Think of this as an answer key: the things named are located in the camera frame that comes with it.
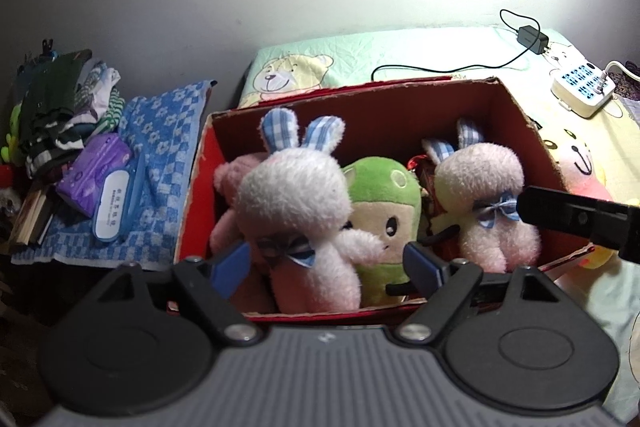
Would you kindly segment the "pink plush bear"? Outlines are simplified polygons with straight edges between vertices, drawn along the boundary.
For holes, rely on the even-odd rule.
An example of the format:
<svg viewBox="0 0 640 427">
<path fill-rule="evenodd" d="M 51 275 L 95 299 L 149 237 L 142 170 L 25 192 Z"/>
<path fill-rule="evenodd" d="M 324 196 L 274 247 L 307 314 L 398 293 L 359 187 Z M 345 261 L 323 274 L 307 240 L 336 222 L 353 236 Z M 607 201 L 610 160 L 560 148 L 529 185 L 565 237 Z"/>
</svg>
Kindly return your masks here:
<svg viewBox="0 0 640 427">
<path fill-rule="evenodd" d="M 228 209 L 217 219 L 216 225 L 209 235 L 209 249 L 214 257 L 243 238 L 236 223 L 235 196 L 244 176 L 266 158 L 266 153 L 242 155 L 230 162 L 224 162 L 215 169 L 214 187 L 216 192 L 226 201 Z M 243 312 L 267 313 L 273 310 L 268 277 L 257 261 L 252 263 L 250 273 L 235 291 L 231 301 Z"/>
</svg>

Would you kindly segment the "yellow tiger plush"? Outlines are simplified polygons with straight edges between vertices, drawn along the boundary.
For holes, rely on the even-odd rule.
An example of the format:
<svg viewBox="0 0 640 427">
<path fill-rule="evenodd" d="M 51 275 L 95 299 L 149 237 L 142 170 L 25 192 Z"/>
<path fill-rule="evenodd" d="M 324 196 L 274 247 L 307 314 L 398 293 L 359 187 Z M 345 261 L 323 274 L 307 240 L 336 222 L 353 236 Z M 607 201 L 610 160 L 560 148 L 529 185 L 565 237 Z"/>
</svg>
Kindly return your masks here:
<svg viewBox="0 0 640 427">
<path fill-rule="evenodd" d="M 548 124 L 540 127 L 538 133 L 559 168 L 567 191 L 580 196 L 612 200 L 605 187 L 604 170 L 592 158 L 589 146 L 580 136 L 570 129 Z M 598 269 L 616 255 L 617 251 L 613 249 L 594 246 L 588 253 L 563 262 L 551 272 L 558 272 L 556 277 L 559 277 L 576 267 Z"/>
</svg>

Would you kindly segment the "green plush toy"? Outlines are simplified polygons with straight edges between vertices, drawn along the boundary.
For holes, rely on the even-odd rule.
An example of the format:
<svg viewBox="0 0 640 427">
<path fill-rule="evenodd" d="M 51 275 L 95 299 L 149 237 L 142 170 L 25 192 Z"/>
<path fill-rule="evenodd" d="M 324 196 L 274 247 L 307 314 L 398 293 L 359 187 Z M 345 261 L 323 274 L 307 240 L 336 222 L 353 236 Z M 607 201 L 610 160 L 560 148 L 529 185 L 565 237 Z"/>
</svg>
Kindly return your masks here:
<svg viewBox="0 0 640 427">
<path fill-rule="evenodd" d="M 418 238 L 422 217 L 422 187 L 414 173 L 400 162 L 378 156 L 361 158 L 343 168 L 352 214 L 349 228 L 381 239 L 383 254 L 374 265 L 357 265 L 361 283 L 360 306 L 397 305 L 404 296 L 391 296 L 386 286 L 403 284 L 408 277 L 402 266 L 406 244 Z"/>
</svg>

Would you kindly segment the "white plush bunny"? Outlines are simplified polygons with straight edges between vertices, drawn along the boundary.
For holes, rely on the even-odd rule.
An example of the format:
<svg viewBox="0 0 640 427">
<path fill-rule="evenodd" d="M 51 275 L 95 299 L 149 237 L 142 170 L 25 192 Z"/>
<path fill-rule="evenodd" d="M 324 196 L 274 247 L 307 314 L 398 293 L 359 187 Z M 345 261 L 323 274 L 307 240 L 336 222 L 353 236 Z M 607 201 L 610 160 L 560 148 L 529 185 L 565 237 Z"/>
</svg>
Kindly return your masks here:
<svg viewBox="0 0 640 427">
<path fill-rule="evenodd" d="M 469 119 L 457 121 L 458 144 L 424 139 L 423 150 L 435 165 L 433 188 L 444 210 L 440 221 L 459 225 L 463 258 L 489 273 L 533 265 L 540 236 L 523 222 L 516 203 L 524 188 L 521 161 L 509 147 L 487 142 Z"/>
<path fill-rule="evenodd" d="M 348 226 L 352 201 L 332 153 L 344 120 L 321 116 L 298 131 L 296 114 L 262 117 L 268 156 L 244 176 L 234 199 L 238 225 L 268 265 L 278 308 L 287 314 L 350 312 L 361 303 L 359 265 L 384 254 L 378 236 Z"/>
</svg>

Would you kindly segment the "red patterned ribbon scarf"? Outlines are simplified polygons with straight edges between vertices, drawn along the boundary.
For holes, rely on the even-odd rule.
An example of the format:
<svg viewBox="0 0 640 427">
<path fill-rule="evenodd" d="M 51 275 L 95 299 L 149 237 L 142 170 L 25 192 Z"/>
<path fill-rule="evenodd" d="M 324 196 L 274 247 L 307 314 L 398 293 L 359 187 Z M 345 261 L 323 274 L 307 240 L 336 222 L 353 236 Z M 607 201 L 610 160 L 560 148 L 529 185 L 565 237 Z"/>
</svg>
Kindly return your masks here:
<svg viewBox="0 0 640 427">
<path fill-rule="evenodd" d="M 427 188 L 430 186 L 433 180 L 435 164 L 426 154 L 413 156 L 408 161 L 407 169 L 416 176 L 422 187 Z"/>
</svg>

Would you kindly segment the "white blue wet wipes pack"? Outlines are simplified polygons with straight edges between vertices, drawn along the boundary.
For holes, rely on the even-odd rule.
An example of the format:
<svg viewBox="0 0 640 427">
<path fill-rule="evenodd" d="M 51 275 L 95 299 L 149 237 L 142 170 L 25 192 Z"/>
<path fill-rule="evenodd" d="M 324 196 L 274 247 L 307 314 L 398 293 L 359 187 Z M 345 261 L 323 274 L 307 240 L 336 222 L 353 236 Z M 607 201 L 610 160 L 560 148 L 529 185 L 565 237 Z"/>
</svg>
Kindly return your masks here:
<svg viewBox="0 0 640 427">
<path fill-rule="evenodd" d="M 103 244 L 123 241 L 136 220 L 144 185 L 145 158 L 139 154 L 126 167 L 105 178 L 92 218 L 94 238 Z"/>
</svg>

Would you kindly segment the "white power strip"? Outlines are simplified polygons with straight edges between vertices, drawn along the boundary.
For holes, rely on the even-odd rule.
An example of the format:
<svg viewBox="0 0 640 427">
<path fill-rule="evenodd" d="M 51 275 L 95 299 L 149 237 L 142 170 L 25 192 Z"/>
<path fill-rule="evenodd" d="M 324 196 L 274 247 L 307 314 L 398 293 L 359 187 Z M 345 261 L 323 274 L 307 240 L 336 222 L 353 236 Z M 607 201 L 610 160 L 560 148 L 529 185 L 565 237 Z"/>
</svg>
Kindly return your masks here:
<svg viewBox="0 0 640 427">
<path fill-rule="evenodd" d="M 587 61 L 562 66 L 551 73 L 551 92 L 573 113 L 591 118 L 610 101 L 615 83 L 596 65 Z"/>
</svg>

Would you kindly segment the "red cardboard box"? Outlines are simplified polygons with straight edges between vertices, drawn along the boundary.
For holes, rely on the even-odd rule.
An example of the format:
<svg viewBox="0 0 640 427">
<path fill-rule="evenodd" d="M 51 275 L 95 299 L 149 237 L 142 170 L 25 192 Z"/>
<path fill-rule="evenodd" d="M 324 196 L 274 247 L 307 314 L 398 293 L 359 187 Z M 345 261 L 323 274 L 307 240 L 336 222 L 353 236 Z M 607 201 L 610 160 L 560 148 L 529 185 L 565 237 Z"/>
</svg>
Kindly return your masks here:
<svg viewBox="0 0 640 427">
<path fill-rule="evenodd" d="M 497 78 L 374 82 L 284 98 L 280 103 L 294 110 L 300 127 L 324 115 L 345 121 L 345 135 L 335 151 L 341 165 L 366 156 L 407 162 L 418 156 L 424 138 L 454 139 L 457 120 L 466 117 L 480 126 L 489 141 L 518 154 L 526 184 L 559 191 L 565 187 L 534 124 Z M 207 117 L 186 196 L 176 261 L 209 257 L 209 234 L 227 209 L 214 189 L 214 171 L 226 161 L 262 150 L 258 126 L 272 106 L 266 103 Z"/>
</svg>

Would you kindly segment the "blue white checkered towel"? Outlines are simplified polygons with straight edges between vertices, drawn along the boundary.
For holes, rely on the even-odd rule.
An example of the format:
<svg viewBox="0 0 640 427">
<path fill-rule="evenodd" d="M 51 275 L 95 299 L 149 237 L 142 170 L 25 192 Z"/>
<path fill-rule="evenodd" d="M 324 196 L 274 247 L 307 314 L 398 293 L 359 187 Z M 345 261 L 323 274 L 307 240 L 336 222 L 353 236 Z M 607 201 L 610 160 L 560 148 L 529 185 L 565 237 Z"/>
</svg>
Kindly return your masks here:
<svg viewBox="0 0 640 427">
<path fill-rule="evenodd" d="M 132 154 L 98 191 L 93 216 L 64 205 L 43 243 L 11 256 L 14 265 L 58 261 L 115 268 L 125 261 L 163 270 L 174 261 L 201 117 L 213 88 L 203 80 L 160 95 L 137 96 L 124 108 L 117 134 Z"/>
</svg>

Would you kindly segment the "purple tissue pack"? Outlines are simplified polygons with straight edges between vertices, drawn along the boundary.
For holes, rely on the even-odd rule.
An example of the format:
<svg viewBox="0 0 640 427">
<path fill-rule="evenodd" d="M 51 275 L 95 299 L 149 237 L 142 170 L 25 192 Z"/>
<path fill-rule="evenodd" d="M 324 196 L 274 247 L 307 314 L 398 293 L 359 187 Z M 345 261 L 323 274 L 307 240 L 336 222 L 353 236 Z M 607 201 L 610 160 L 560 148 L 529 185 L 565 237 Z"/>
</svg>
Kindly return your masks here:
<svg viewBox="0 0 640 427">
<path fill-rule="evenodd" d="M 131 156 L 129 146 L 117 133 L 93 136 L 58 181 L 56 191 L 66 204 L 91 218 L 107 175 L 125 168 Z"/>
</svg>

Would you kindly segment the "baby bear print mat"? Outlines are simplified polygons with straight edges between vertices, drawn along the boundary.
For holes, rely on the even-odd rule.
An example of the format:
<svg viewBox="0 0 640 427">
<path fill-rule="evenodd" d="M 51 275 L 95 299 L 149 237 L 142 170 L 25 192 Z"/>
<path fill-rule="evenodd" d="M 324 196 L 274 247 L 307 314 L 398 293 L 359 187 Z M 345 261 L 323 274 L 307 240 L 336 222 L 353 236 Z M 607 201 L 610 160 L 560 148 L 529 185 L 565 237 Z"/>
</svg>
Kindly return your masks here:
<svg viewBox="0 0 640 427">
<path fill-rule="evenodd" d="M 604 170 L 605 187 L 617 202 L 639 200 L 639 127 L 620 96 L 582 119 L 551 92 L 551 73 L 582 61 L 574 41 L 549 29 L 543 54 L 527 51 L 502 25 L 440 26 L 369 32 L 270 46 L 257 52 L 243 78 L 239 106 L 294 93 L 286 66 L 308 57 L 312 90 L 357 86 L 370 80 L 421 78 L 451 70 L 457 79 L 498 77 L 541 127 L 567 128 L 589 146 Z M 599 322 L 620 347 L 620 373 L 605 401 L 622 421 L 638 416 L 639 385 L 629 364 L 629 339 L 639 313 L 639 268 L 612 257 L 601 268 L 574 268 L 560 286 Z"/>
</svg>

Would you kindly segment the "black power adapter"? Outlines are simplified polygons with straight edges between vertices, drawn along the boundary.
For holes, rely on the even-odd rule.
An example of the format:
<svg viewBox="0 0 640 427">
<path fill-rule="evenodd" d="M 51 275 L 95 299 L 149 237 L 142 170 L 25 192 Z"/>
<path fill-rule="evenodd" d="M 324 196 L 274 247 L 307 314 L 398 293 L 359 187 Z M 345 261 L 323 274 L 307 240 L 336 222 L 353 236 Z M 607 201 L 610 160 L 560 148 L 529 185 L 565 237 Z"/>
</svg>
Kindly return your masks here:
<svg viewBox="0 0 640 427">
<path fill-rule="evenodd" d="M 549 46 L 549 37 L 539 28 L 530 25 L 518 28 L 516 40 L 527 51 L 535 54 L 543 54 Z"/>
</svg>

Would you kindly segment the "pile of folded clothes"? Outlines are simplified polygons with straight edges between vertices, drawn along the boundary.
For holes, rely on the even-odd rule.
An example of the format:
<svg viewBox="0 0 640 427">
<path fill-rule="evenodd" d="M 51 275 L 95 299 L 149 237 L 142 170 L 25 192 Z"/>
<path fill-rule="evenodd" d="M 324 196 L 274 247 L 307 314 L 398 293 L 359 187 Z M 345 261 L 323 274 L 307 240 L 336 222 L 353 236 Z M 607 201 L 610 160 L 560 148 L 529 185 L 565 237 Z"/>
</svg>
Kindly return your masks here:
<svg viewBox="0 0 640 427">
<path fill-rule="evenodd" d="M 32 180 L 55 179 L 90 139 L 114 131 L 125 99 L 120 74 L 89 49 L 65 54 L 44 39 L 17 69 L 16 103 L 2 159 Z"/>
</svg>

